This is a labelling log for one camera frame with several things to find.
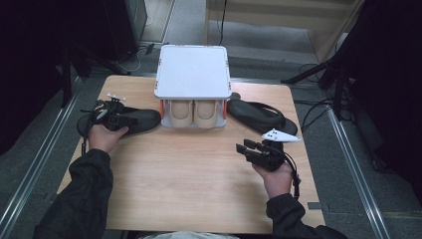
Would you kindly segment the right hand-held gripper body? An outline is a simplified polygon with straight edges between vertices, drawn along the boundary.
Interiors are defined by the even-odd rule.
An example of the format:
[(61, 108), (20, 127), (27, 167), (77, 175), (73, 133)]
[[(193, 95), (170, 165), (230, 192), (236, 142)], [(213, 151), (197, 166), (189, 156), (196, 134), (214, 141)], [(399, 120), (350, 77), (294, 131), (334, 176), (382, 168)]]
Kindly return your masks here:
[(293, 171), (297, 170), (296, 163), (292, 157), (284, 152), (284, 142), (296, 142), (302, 139), (299, 136), (285, 133), (277, 129), (271, 129), (262, 134), (264, 145), (262, 150), (259, 150), (260, 159), (258, 164), (267, 171), (277, 170), (284, 162), (286, 162)]

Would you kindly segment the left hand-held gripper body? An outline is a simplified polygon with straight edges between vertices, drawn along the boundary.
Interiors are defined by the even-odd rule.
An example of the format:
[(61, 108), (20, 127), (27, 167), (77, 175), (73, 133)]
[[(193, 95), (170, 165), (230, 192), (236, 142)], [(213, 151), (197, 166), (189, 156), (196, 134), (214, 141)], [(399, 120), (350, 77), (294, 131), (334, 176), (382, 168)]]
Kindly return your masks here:
[(108, 130), (116, 131), (129, 126), (130, 119), (121, 113), (124, 109), (125, 98), (108, 93), (108, 101), (97, 100), (94, 106), (94, 124), (103, 124)]

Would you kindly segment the black flip-flop sandal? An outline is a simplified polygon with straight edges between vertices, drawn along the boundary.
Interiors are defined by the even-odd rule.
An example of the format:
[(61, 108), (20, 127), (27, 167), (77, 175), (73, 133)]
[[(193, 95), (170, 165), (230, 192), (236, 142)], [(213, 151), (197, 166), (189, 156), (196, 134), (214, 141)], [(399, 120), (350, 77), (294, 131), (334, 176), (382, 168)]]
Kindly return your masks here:
[(257, 102), (246, 102), (232, 98), (227, 102), (227, 113), (246, 127), (264, 134), (276, 129), (287, 134), (296, 135), (297, 125), (278, 109)]
[[(134, 127), (128, 127), (128, 132), (125, 135), (149, 131), (156, 128), (161, 122), (161, 115), (156, 110), (140, 110), (124, 107), (121, 114), (124, 117), (138, 119), (137, 125)], [(87, 137), (94, 125), (94, 108), (92, 108), (78, 120), (77, 131), (80, 136)]]

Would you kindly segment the person's right hand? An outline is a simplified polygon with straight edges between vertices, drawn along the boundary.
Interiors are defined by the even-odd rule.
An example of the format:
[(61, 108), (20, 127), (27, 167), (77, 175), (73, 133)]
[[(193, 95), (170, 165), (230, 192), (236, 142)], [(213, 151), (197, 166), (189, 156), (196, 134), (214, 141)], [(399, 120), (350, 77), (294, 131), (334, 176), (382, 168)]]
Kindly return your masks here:
[(267, 171), (255, 164), (252, 167), (263, 178), (264, 187), (270, 199), (291, 192), (293, 170), (286, 163), (275, 171)]

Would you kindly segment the person's left hand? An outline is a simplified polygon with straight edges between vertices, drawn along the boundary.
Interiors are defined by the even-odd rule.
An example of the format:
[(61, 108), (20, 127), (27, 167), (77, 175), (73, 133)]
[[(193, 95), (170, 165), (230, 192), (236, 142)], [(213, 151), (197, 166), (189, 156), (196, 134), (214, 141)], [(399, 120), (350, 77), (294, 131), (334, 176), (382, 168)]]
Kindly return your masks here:
[(127, 132), (127, 126), (111, 131), (102, 124), (95, 124), (89, 132), (89, 149), (98, 149), (110, 153)]

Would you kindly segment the dark cabinet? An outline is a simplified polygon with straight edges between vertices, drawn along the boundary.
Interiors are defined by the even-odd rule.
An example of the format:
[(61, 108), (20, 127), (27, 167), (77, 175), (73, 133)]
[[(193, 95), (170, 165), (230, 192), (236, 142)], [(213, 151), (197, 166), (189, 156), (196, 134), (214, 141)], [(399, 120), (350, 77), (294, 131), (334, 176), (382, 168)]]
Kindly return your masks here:
[(144, 0), (103, 0), (113, 52), (118, 61), (138, 51), (147, 21)]

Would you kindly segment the black tripod stand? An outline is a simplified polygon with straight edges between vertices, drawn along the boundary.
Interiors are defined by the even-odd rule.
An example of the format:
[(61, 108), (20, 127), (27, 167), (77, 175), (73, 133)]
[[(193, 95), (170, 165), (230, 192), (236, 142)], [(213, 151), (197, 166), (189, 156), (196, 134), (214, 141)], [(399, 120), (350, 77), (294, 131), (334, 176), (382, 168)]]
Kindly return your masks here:
[(323, 72), (322, 76), (318, 80), (318, 87), (321, 90), (328, 90), (332, 85), (335, 85), (334, 96), (333, 96), (333, 112), (338, 120), (341, 118), (341, 97), (343, 84), (347, 78), (347, 67), (342, 61), (341, 54), (335, 54), (328, 60), (298, 74), (287, 80), (281, 80), (282, 84), (295, 84), (307, 77), (316, 75), (319, 72)]

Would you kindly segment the metal floor rail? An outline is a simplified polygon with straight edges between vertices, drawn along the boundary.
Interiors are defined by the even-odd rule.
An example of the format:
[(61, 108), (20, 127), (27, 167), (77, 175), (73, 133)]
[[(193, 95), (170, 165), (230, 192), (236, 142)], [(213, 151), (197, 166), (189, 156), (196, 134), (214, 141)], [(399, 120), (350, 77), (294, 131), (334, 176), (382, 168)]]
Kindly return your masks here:
[(33, 157), (25, 176), (19, 184), (16, 192), (9, 200), (7, 207), (0, 218), (0, 239), (8, 239), (10, 233), (12, 232), (20, 213), (35, 186), (35, 183), (44, 168), (44, 165), (46, 164), (48, 157), (56, 144), (56, 141), (58, 140), (73, 108), (75, 107), (80, 90), (86, 81), (86, 79), (81, 77), (76, 77), (72, 81), (72, 89), (75, 91), (74, 94), (71, 96), (69, 102), (60, 109), (52, 127), (49, 129), (43, 143)]
[(350, 175), (353, 179), (354, 185), (362, 202), (366, 217), (368, 218), (375, 238), (392, 239), (386, 227), (382, 213), (379, 210), (378, 204), (370, 189), (370, 186), (367, 183), (363, 171), (358, 163), (358, 159), (350, 144), (342, 122), (336, 118), (333, 110), (329, 110), (327, 114), (336, 138), (340, 144), (340, 148), (350, 171)]

